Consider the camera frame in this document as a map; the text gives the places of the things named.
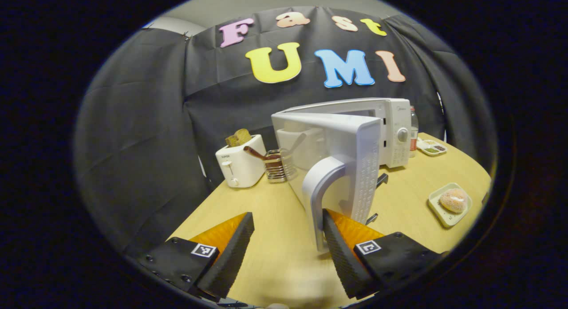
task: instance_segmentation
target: metal utensil holder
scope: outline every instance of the metal utensil holder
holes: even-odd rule
[[[286,173],[284,172],[284,166],[282,166],[282,157],[280,156],[280,150],[275,149],[273,151],[267,151],[264,157],[268,157],[270,155],[278,155],[278,158],[264,161],[264,169],[266,169],[266,177],[268,178],[268,182],[286,182]]]

